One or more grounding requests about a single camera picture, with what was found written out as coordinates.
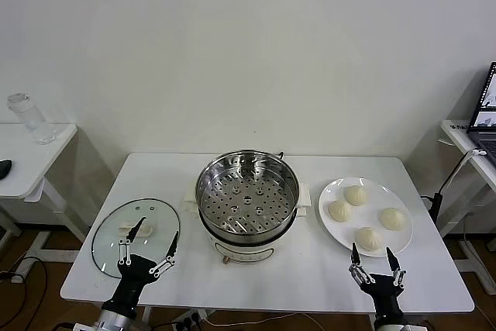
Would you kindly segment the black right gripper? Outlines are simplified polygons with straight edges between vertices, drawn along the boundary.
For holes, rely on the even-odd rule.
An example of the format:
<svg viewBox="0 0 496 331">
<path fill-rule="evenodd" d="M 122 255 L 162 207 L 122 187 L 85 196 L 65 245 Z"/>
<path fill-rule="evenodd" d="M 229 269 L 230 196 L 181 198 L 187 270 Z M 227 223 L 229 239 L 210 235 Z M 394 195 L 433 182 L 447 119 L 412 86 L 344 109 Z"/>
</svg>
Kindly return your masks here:
<svg viewBox="0 0 496 331">
<path fill-rule="evenodd" d="M 397 257 L 389 247 L 386 247 L 386 254 L 392 276 L 369 274 L 361 264 L 356 244 L 352 243 L 349 272 L 353 280 L 360 284 L 360 289 L 373 299 L 375 324 L 405 324 L 404 313 L 398 305 L 398 296 L 404 291 L 403 279 L 406 271 L 401 269 Z"/>
</svg>

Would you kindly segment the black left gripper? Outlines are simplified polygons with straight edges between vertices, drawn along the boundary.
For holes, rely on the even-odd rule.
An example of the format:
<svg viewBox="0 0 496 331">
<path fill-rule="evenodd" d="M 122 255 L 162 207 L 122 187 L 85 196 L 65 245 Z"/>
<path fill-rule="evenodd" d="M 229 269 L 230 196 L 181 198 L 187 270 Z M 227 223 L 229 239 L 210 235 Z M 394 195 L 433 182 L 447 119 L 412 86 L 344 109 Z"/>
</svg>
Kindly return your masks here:
<svg viewBox="0 0 496 331">
<path fill-rule="evenodd" d="M 178 231 L 174 234 L 165 258 L 158 264 L 136 254 L 130 255 L 130 244 L 136 238 L 145 220 L 146 217 L 142 217 L 130 229 L 126 238 L 119 241 L 118 269 L 121 278 L 112 297 L 103 303 L 102 310 L 115 312 L 119 315 L 135 315 L 144 287 L 157 281 L 164 272 L 175 265 L 174 257 L 179 239 Z"/>
</svg>

